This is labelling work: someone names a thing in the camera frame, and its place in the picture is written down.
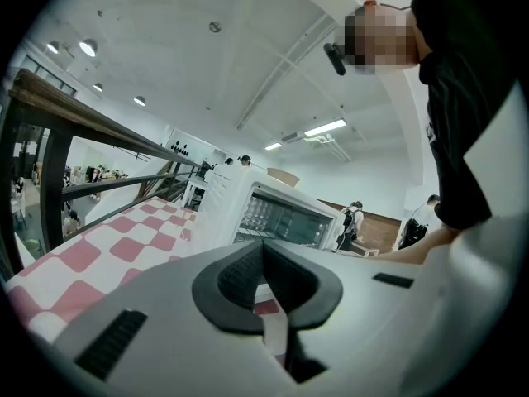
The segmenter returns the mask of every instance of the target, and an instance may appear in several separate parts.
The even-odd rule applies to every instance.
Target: white ceiling
[[[145,110],[175,127],[193,115],[189,108],[208,107],[212,125],[236,131],[281,57],[325,18],[308,0],[54,0],[28,37],[41,49],[62,42],[68,51],[48,56],[64,69],[73,58],[85,62],[78,80],[89,88],[102,83],[105,98],[134,104],[142,95]],[[220,22],[222,32],[211,33],[211,21]],[[339,77],[322,51],[323,37],[297,64],[291,58],[294,69],[281,65],[288,73],[250,111],[239,134],[251,134],[255,149],[262,149],[282,135],[343,117],[348,127],[333,136],[351,155],[404,146],[383,85],[354,72]],[[98,42],[94,59],[79,50],[85,38]],[[306,155],[306,144],[274,154]]]

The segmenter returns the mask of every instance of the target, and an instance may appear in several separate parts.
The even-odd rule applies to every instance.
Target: black shirt
[[[432,49],[419,79],[428,85],[427,135],[437,164],[439,219],[466,229],[490,217],[463,160],[514,83],[491,12],[480,0],[412,0],[417,27]]]

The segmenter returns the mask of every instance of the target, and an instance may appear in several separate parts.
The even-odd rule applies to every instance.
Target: pink and white checkered surface
[[[72,238],[6,284],[21,322],[49,342],[91,304],[152,266],[191,256],[195,215],[152,198]]]

